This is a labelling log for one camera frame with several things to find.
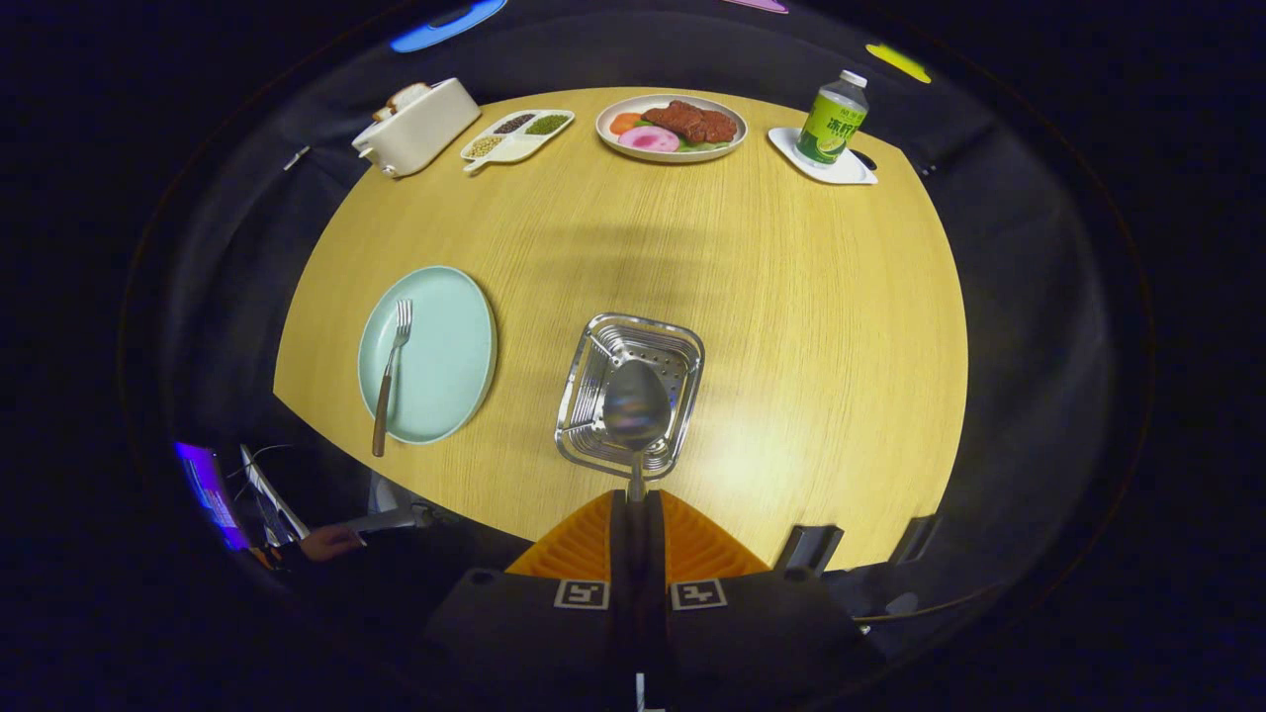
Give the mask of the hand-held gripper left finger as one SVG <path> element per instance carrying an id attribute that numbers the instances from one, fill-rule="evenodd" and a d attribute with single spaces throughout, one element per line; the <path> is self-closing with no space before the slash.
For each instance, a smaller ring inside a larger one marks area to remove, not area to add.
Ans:
<path id="1" fill-rule="evenodd" d="M 590 500 L 510 568 L 465 573 L 425 622 L 425 689 L 443 711 L 632 711 L 629 516 Z"/>

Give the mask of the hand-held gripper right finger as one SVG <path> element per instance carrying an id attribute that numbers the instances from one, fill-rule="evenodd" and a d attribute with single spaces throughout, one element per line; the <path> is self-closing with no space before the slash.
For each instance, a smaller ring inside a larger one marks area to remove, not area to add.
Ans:
<path id="1" fill-rule="evenodd" d="M 818 571 L 768 568 L 668 492 L 642 500 L 643 708 L 815 709 L 881 668 Z"/>

